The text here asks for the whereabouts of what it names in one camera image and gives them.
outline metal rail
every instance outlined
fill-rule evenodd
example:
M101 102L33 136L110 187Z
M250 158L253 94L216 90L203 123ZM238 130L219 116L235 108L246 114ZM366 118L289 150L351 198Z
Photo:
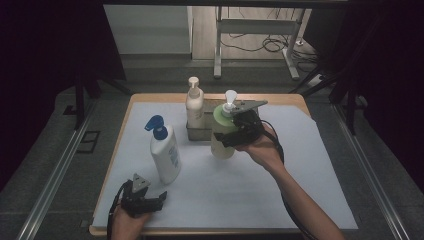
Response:
M386 192L380 184L380 181L377 178L370 162L368 161L367 156L365 155L358 139L353 136L348 127L345 124L345 116L340 105L333 105L334 111L337 113L340 128L343 130L350 147L353 150L356 160L359 163L359 166L364 174L365 179L368 182L368 185L373 193L380 209L386 218L386 221L392 230L393 236L397 240L409 240L409 236L403 226L402 220L399 217L396 209L393 206L393 203L390 201Z
M80 128L75 130L72 134L71 139L69 140L68 145L65 148L59 162L56 164L52 174L50 175L46 185L44 185L43 190L38 196L37 201L31 209L28 218L26 219L24 225L19 232L19 235L16 239L34 239L35 234L41 226L41 223L46 216L47 210L50 207L51 202L59 188L63 177L69 167L69 164L72 161L72 158L77 150L78 144L81 141L81 138L84 135L85 130L91 120L95 106L97 104L96 100L93 100L89 103L87 108L86 118L82 122Z

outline white surface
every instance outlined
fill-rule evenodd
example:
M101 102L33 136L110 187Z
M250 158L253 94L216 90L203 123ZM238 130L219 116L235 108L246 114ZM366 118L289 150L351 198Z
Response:
M306 192L342 229L357 229L315 122L294 106L265 105L262 119L271 122L284 148L286 167ZM170 185L162 185L150 155L151 132L144 130L156 114L174 126L182 168ZM183 103L134 103L94 227L105 227L119 187L136 172L149 180L146 197L168 191L162 211L147 228L296 228L274 179L246 153L215 159L209 142L190 142Z
M120 54L191 53L191 6L104 5Z

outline white paper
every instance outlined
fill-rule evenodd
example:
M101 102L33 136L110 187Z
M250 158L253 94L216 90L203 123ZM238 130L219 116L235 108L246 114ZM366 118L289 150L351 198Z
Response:
M147 228L296 228L270 174L246 153L218 160L209 142L189 141L185 111L182 103L133 104L92 225L106 227L119 187L138 173L152 183L146 197L168 191L162 211ZM316 123L295 106L265 105L259 112L277 131L285 165L296 181L340 228L357 229ZM144 130L157 114L173 125L180 151L181 172L169 185L159 180L149 150L152 132Z

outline soap dispenser bottle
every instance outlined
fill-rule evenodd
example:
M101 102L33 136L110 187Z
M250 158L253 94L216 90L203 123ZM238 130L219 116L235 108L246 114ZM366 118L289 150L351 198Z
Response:
M234 148L224 147L222 142L216 140L214 133L227 134L238 130L238 128L234 125L233 117L231 116L231 110L235 108L234 101L237 98L237 92L234 90L228 90L225 93L225 98L227 99L227 102L217 106L213 111L211 152L219 159L227 159L233 156Z
M181 170L174 129L171 125L164 126L163 118L160 115L153 116L144 129L147 131L153 129L150 152L161 182L169 184L177 178Z
M190 90L187 93L187 128L205 128L205 117L203 114L203 91L199 88L199 79L191 77L188 79Z

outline pump dispenser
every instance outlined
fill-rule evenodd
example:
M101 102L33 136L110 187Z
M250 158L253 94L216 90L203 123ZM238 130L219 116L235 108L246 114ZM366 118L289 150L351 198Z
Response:
M149 120L144 129L147 131L153 129L150 153L155 161L161 182L169 184L177 178L181 170L174 128L171 125L164 126L162 116L155 115Z
M233 123L233 117L231 116L231 110L235 107L234 101L237 98L237 92L234 90L228 90L225 93L227 102L219 105L213 111L213 124L212 124L212 136L211 136L211 152L219 159L227 159L233 156L234 148L224 147L222 142L216 140L214 133L227 134L230 132L237 131L237 127Z
M203 91L199 88L199 79L191 77L188 79L190 90L187 93L187 127L205 128L205 117L203 114Z

